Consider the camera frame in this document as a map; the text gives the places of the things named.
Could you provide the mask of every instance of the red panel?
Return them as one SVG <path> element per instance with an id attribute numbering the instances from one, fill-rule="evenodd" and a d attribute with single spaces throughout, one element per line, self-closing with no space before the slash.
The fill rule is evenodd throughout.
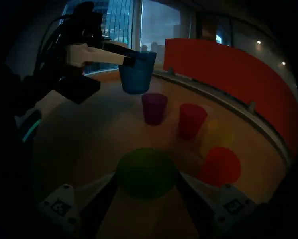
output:
<path id="1" fill-rule="evenodd" d="M 244 51 L 196 39 L 166 39 L 163 68 L 223 90 L 256 111 L 284 138 L 295 155 L 298 150 L 298 103 L 268 65 Z"/>

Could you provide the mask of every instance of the cup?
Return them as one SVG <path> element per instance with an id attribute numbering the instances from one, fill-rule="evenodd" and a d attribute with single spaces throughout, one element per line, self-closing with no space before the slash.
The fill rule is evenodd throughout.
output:
<path id="1" fill-rule="evenodd" d="M 187 141 L 194 139 L 207 116 L 205 109 L 198 105 L 182 104 L 178 125 L 179 137 Z"/>
<path id="2" fill-rule="evenodd" d="M 241 163 L 237 155 L 225 147 L 214 147 L 209 150 L 197 179 L 221 187 L 234 183 L 241 176 Z"/>
<path id="3" fill-rule="evenodd" d="M 157 53 L 150 51 L 128 51 L 124 55 L 136 58 L 133 67 L 119 65 L 119 73 L 124 92 L 128 94 L 146 93 L 149 90 Z"/>
<path id="4" fill-rule="evenodd" d="M 234 138 L 234 131 L 230 125 L 220 120 L 210 120 L 206 126 L 206 133 L 200 146 L 201 156 L 206 157 L 209 150 L 213 147 L 230 148 Z"/>
<path id="5" fill-rule="evenodd" d="M 146 124 L 159 125 L 163 120 L 168 97 L 159 93 L 148 93 L 142 96 L 143 116 Z"/>

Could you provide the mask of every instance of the cable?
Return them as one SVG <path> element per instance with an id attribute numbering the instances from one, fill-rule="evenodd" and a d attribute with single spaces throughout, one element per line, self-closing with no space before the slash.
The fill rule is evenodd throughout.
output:
<path id="1" fill-rule="evenodd" d="M 34 68 L 34 75 L 36 75 L 38 73 L 38 71 L 40 70 L 40 67 L 41 67 L 41 59 L 40 59 L 40 55 L 41 55 L 41 49 L 42 49 L 42 46 L 43 46 L 43 43 L 44 43 L 44 39 L 50 29 L 50 27 L 52 26 L 52 24 L 56 21 L 59 21 L 61 19 L 66 19 L 66 18 L 69 18 L 71 15 L 70 14 L 66 14 L 66 15 L 62 15 L 60 17 L 57 17 L 55 18 L 47 27 L 44 35 L 43 35 L 43 38 L 39 44 L 39 48 L 38 48 L 38 52 L 37 52 L 37 55 L 36 55 L 36 62 L 35 62 L 35 68 Z"/>

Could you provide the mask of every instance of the table surface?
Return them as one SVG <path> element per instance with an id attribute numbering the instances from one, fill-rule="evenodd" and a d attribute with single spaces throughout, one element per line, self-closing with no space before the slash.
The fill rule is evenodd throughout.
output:
<path id="1" fill-rule="evenodd" d="M 207 121 L 222 120 L 233 128 L 231 149 L 242 166 L 234 185 L 256 203 L 271 198 L 286 168 L 262 134 L 226 108 L 173 83 L 153 77 L 149 92 L 169 97 L 166 117 L 155 127 L 143 121 L 141 96 L 124 93 L 119 80 L 102 82 L 101 90 L 81 105 L 55 92 L 40 102 L 43 120 L 34 144 L 37 199 L 63 183 L 78 188 L 115 171 L 125 153 L 140 147 L 165 151 L 180 171 L 197 175 L 204 162 L 199 146 L 205 127 L 193 141 L 177 137 L 179 107 L 185 102 L 202 106 L 208 112 Z M 176 188 L 147 203 L 130 198 L 119 188 L 97 237 L 165 238 L 166 233 L 198 238 Z"/>

